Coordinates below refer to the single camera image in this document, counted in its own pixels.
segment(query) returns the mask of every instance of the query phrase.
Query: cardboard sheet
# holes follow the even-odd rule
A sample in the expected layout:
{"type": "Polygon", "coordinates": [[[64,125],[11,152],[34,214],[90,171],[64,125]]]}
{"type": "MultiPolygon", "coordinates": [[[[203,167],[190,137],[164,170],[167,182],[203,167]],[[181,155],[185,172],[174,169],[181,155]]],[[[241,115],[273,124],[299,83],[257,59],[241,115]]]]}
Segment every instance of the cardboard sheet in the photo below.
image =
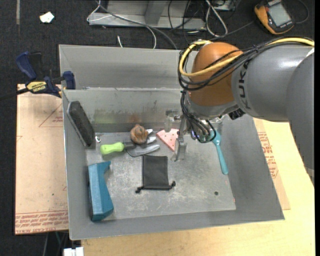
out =
{"type": "MultiPolygon", "coordinates": [[[[290,205],[262,120],[255,125],[283,210],[290,205]]],[[[15,234],[67,230],[62,99],[17,97],[15,234]]]]}

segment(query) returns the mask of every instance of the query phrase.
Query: black pouch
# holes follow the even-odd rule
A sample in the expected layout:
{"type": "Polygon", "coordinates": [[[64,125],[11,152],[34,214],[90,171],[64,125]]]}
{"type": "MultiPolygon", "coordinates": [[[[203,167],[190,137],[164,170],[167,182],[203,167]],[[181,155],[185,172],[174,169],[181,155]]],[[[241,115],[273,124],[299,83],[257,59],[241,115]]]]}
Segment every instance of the black pouch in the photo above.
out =
{"type": "Polygon", "coordinates": [[[136,189],[136,193],[141,190],[170,190],[176,182],[169,184],[168,179],[168,157],[167,156],[142,156],[142,179],[143,186],[136,189]]]}

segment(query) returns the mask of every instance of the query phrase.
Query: gray metal tray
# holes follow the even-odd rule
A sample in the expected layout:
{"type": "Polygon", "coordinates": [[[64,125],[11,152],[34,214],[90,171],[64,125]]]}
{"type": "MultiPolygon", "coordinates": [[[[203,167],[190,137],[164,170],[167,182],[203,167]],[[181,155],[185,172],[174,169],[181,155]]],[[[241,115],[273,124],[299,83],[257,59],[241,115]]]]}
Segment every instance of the gray metal tray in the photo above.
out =
{"type": "MultiPolygon", "coordinates": [[[[60,45],[59,51],[60,71],[75,74],[77,89],[63,91],[64,117],[68,102],[80,101],[102,142],[116,142],[136,123],[162,130],[165,112],[181,109],[178,50],[60,45]]],[[[189,64],[194,56],[190,55],[189,64]]],[[[219,127],[227,176],[221,173],[214,145],[191,141],[187,154],[193,152],[195,158],[178,163],[169,160],[168,177],[170,182],[176,181],[174,189],[135,194],[142,182],[141,160],[124,152],[108,156],[112,167],[105,180],[115,212],[105,221],[92,222],[88,164],[108,158],[103,159],[97,148],[86,150],[69,119],[63,122],[72,240],[284,218],[254,121],[245,115],[236,120],[227,117],[219,127]]],[[[173,123],[172,128],[179,128],[179,124],[173,123]]],[[[171,154],[164,151],[161,145],[157,154],[171,154]]]]}

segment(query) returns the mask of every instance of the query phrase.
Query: black floor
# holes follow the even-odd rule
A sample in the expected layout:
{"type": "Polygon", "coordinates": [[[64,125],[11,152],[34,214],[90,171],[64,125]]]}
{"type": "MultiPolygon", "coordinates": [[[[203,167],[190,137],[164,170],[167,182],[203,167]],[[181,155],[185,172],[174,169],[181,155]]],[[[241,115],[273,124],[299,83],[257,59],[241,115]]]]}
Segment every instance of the black floor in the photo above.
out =
{"type": "MultiPolygon", "coordinates": [[[[15,58],[24,51],[42,52],[43,68],[52,70],[58,77],[58,45],[99,45],[119,47],[117,36],[120,36],[124,47],[152,48],[152,34],[143,27],[115,28],[91,27],[86,18],[97,6],[95,1],[88,0],[20,0],[19,24],[17,24],[17,1],[0,1],[0,89],[1,94],[13,93],[16,84],[25,83],[27,78],[20,72],[15,58]],[[41,23],[39,16],[52,12],[55,20],[52,24],[41,23]]],[[[259,0],[243,0],[236,11],[223,15],[229,31],[255,20],[253,7],[259,0]]],[[[306,10],[299,0],[284,1],[297,21],[306,17],[306,10]]],[[[285,36],[306,36],[315,39],[315,0],[303,0],[309,9],[309,18],[297,24],[285,36]]],[[[181,32],[174,33],[163,29],[172,38],[178,49],[187,47],[181,32]]],[[[158,49],[173,49],[170,42],[156,32],[158,49]]],[[[190,42],[195,36],[186,36],[190,42]]],[[[272,39],[274,36],[263,31],[255,22],[246,28],[226,36],[222,40],[238,48],[251,47],[272,39]]],[[[202,33],[199,38],[210,38],[202,33]]],[[[16,110],[17,101],[10,98],[0,101],[0,255],[1,256],[39,256],[43,255],[47,234],[15,236],[15,161],[16,161],[16,110]]],[[[57,241],[64,233],[50,233],[48,236],[48,254],[56,255],[59,246],[57,241]]]]}

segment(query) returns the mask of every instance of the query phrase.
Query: yellow clamp label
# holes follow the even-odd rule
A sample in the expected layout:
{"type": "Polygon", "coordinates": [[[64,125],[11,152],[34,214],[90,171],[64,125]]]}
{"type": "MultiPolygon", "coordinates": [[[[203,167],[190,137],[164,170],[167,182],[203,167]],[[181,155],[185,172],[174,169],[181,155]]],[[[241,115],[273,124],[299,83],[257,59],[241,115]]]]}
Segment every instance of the yellow clamp label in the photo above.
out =
{"type": "Polygon", "coordinates": [[[36,92],[39,92],[41,90],[46,89],[46,85],[47,85],[47,83],[45,81],[34,81],[34,82],[29,83],[26,87],[30,91],[36,93],[36,92]]]}

